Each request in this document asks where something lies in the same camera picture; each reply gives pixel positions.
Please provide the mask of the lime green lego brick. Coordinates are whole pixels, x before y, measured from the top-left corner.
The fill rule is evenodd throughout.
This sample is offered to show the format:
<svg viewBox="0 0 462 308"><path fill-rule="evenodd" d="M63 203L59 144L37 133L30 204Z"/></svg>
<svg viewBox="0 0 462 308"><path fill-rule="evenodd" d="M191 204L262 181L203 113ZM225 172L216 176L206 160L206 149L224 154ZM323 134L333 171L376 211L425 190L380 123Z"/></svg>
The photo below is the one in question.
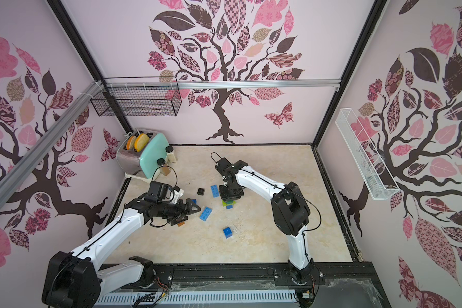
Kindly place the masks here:
<svg viewBox="0 0 462 308"><path fill-rule="evenodd" d="M223 201L222 201L222 205L223 205L224 207L233 207L235 203L236 203L235 200L229 200L229 201L224 201L224 200L223 200Z"/></svg>

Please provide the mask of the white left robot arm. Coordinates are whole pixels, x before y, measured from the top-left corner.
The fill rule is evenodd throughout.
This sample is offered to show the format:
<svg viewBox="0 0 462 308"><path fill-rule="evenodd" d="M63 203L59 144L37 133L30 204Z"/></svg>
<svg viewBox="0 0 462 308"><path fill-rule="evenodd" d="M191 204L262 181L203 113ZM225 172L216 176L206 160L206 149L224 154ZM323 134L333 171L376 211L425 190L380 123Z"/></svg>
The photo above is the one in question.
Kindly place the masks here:
<svg viewBox="0 0 462 308"><path fill-rule="evenodd" d="M42 291L42 303L48 307L93 307L97 300L129 285L152 285L153 263L131 257L124 263L102 268L107 258L130 235L155 218L177 225L201 207L188 198L182 200L178 186L151 182L148 192L125 204L122 213L103 230L71 252L58 252L49 261Z"/></svg>

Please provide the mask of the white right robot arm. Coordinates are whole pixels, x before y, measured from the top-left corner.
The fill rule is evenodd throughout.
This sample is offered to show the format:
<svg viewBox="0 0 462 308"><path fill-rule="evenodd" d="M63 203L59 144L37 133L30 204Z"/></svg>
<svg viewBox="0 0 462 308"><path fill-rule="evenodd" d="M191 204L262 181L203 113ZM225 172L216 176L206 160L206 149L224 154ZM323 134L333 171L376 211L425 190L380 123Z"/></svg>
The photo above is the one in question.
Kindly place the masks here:
<svg viewBox="0 0 462 308"><path fill-rule="evenodd" d="M240 199L245 189L269 201L276 227L287 236L292 281L297 285L310 281L314 260L310 257L306 233L310 231L307 226L311 210L300 187L294 182L274 181L242 160L231 163L220 158L215 162L215 169L223 178L218 190L224 202Z"/></svg>

